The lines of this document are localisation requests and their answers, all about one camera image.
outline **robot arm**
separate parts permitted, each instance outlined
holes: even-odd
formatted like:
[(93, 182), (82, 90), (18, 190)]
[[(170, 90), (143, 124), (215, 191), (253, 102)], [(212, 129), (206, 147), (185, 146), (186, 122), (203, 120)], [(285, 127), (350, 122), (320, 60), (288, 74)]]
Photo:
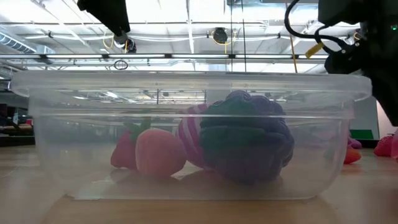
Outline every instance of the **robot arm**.
[[(373, 96), (386, 112), (393, 126), (398, 126), (398, 1), (396, 0), (319, 0), (318, 20), (324, 24), (315, 35), (299, 34), (292, 30), (289, 14), (300, 0), (293, 0), (285, 14), (285, 26), (301, 38), (335, 41), (341, 47), (333, 51), (324, 46), (329, 54), (325, 62), (328, 73), (352, 73), (362, 70), (373, 85)], [(319, 31), (339, 22), (361, 23), (363, 38), (353, 45), (341, 43)]]
[(130, 23), (126, 0), (78, 0), (77, 5), (81, 11), (86, 10), (113, 32), (116, 46), (124, 49), (127, 44), (128, 53), (137, 52), (136, 44), (127, 36)]

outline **red object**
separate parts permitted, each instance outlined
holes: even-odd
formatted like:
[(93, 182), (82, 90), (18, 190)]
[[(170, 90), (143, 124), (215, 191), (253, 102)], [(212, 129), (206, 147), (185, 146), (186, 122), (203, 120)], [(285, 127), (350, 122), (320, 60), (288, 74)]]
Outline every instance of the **red object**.
[(375, 155), (377, 156), (391, 157), (392, 139), (392, 136), (386, 136), (380, 139), (373, 153), (375, 153)]
[(119, 139), (111, 156), (111, 165), (116, 168), (137, 169), (136, 143), (130, 140), (130, 131), (126, 131)]
[(357, 149), (353, 149), (351, 146), (347, 147), (346, 158), (344, 159), (344, 164), (351, 164), (362, 158), (361, 154)]
[(26, 124), (29, 124), (29, 125), (33, 126), (33, 120), (32, 119), (27, 119), (26, 120)]

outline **table surface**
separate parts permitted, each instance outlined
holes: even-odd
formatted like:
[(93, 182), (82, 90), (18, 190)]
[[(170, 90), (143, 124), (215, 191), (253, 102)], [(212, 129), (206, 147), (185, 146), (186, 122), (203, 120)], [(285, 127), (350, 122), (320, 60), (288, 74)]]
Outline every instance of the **table surface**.
[(0, 223), (398, 223), (398, 163), (362, 150), (321, 195), (295, 201), (78, 201), (33, 147), (0, 148)]

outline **plush strawberry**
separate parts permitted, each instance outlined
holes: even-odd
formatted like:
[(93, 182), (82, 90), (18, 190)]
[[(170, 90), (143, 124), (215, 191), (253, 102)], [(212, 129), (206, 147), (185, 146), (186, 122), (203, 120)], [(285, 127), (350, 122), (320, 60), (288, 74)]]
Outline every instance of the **plush strawberry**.
[(150, 128), (150, 118), (146, 118), (140, 126), (133, 123), (124, 125), (129, 130), (119, 138), (111, 156), (111, 165), (116, 168), (136, 170), (136, 141), (140, 133)]
[(357, 149), (354, 149), (351, 146), (347, 146), (347, 153), (344, 159), (344, 164), (351, 164), (360, 160), (361, 158), (362, 156)]
[(377, 156), (391, 157), (393, 136), (386, 136), (380, 139), (373, 153)]

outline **white wall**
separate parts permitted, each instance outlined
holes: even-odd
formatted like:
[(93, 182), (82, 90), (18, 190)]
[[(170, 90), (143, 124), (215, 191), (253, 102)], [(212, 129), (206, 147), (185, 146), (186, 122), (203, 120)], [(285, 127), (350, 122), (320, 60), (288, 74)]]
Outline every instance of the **white wall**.
[(372, 130), (373, 138), (379, 139), (377, 104), (372, 96), (354, 104), (355, 119), (350, 122), (350, 129)]
[(397, 127), (393, 127), (388, 120), (387, 115), (385, 114), (383, 108), (377, 102), (377, 117), (379, 120), (379, 132), (380, 132), (380, 138), (383, 138), (384, 136), (387, 136), (388, 134), (395, 133), (397, 130)]

